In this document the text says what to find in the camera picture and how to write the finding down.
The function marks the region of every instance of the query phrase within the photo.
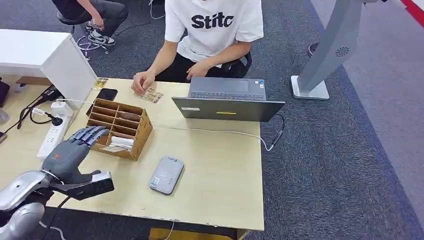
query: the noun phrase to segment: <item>sneaker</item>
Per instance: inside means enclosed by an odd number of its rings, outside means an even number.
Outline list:
[[[92,21],[89,21],[87,23],[84,23],[84,27],[85,27],[85,32],[87,34],[90,34],[92,31],[94,31],[94,27],[93,27]]]
[[[320,42],[315,42],[315,43],[309,45],[309,47],[307,48],[307,55],[310,58],[312,58],[312,55],[314,55],[315,50],[317,50],[319,44],[320,44]]]
[[[97,30],[90,32],[90,34],[88,35],[88,40],[94,44],[100,44],[105,46],[115,45],[115,40],[108,36],[101,35],[97,32]]]

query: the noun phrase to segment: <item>cardboard organizer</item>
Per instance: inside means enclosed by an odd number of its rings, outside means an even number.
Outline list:
[[[145,109],[97,98],[94,101],[87,126],[105,126],[110,130],[92,147],[92,150],[120,158],[138,160],[153,126]],[[131,151],[102,150],[109,146],[112,137],[133,139]]]

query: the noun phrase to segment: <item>black phone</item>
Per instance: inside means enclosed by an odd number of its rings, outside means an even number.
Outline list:
[[[102,88],[100,92],[98,93],[96,99],[105,99],[109,101],[113,101],[115,97],[118,94],[118,90],[116,89],[110,89],[110,88]],[[93,105],[90,106],[90,108],[87,111],[87,116],[89,116],[92,113]]]

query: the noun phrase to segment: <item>laptop lid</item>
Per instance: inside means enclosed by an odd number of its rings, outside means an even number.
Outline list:
[[[268,122],[284,106],[283,101],[247,101],[173,97],[187,119],[217,119]]]

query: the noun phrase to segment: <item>gray power bank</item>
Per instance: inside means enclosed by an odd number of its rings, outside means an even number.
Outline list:
[[[181,160],[173,156],[162,157],[150,178],[148,186],[163,194],[171,194],[183,168],[184,163]]]

